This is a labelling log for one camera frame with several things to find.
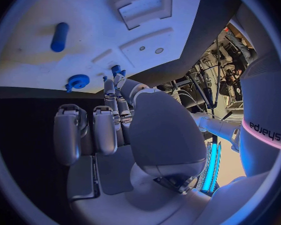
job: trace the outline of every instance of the pink light strip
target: pink light strip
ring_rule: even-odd
[[[253,132],[252,129],[251,129],[251,128],[248,126],[248,124],[245,122],[244,119],[241,121],[241,125],[242,125],[242,127],[243,127],[249,134],[251,134],[252,136],[254,136],[255,138],[257,138],[258,140],[260,140],[260,141],[262,141],[262,142],[264,142],[264,143],[266,143],[266,144],[268,144],[268,145],[270,145],[270,146],[272,146],[272,147],[274,147],[274,148],[281,149],[281,145],[276,144],[276,143],[274,143],[274,142],[272,142],[272,141],[266,140],[266,139],[264,139],[263,137],[260,137],[259,135],[257,135],[255,132]]]

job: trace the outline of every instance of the hole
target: hole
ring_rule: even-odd
[[[156,54],[160,54],[160,53],[162,53],[163,51],[164,51],[164,49],[160,47],[160,48],[157,48],[157,49],[156,49],[155,53],[156,53]]]

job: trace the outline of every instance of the blue light strip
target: blue light strip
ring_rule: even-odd
[[[216,167],[215,167],[215,171],[214,171],[213,181],[212,181],[212,184],[210,187],[210,192],[213,192],[215,190],[215,185],[216,185],[219,168],[220,168],[221,148],[222,148],[221,143],[219,143],[219,145],[217,146]]]
[[[211,153],[210,153],[210,162],[208,165],[208,170],[207,170],[204,184],[202,187],[203,191],[208,192],[210,190],[210,187],[211,187],[212,181],[213,181],[213,177],[214,177],[216,162],[217,162],[217,144],[212,144]]]

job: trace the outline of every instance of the white panel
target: white panel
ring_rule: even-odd
[[[200,0],[172,0],[171,17],[144,20],[132,30],[127,29],[115,1],[125,0],[36,1],[1,55],[0,86],[65,91],[69,77],[85,74],[90,84],[78,91],[95,93],[103,89],[104,75],[112,77],[113,64],[126,69],[129,77],[180,57]],[[50,44],[60,22],[67,23],[69,31],[64,51],[56,53]],[[169,28],[170,39],[159,34]],[[141,43],[145,44],[142,53]],[[156,54],[159,47],[164,50]]]

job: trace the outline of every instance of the machinery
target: machinery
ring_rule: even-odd
[[[87,114],[86,107],[61,102],[50,128],[56,158],[68,168],[67,201],[62,205],[69,205],[76,221],[254,224],[281,208],[281,29],[261,0],[225,0],[226,9],[217,14],[224,19],[217,23],[214,17],[216,26],[204,32],[196,21],[206,18],[201,1],[209,0],[90,0],[92,8],[104,7],[102,15],[95,9],[79,9],[77,1],[89,0],[70,0],[71,6],[63,0],[18,1],[0,23],[0,91],[6,92],[2,94],[10,94],[9,88],[53,89],[60,93],[52,94],[69,98],[78,91],[99,96],[103,88],[104,105]],[[35,10],[28,11],[31,4]],[[185,10],[177,9],[183,6],[193,8],[187,20]],[[47,21],[42,9],[54,14],[54,26],[33,26],[36,11],[43,16],[40,21]],[[76,19],[63,21],[68,14]],[[239,79],[244,107],[241,125],[206,112],[191,113],[156,88],[184,76],[191,68],[189,60],[197,61],[195,56],[205,51],[230,19],[258,55]],[[209,18],[201,21],[209,26]],[[102,31],[107,35],[101,39]],[[112,35],[116,39],[110,42]],[[206,94],[208,89],[199,95],[208,108],[215,108],[218,96],[213,102],[213,96]],[[222,145],[215,139],[206,146],[202,132],[231,142],[246,177],[217,187]],[[21,190],[4,160],[0,152],[0,191],[12,209],[28,224],[56,224]]]

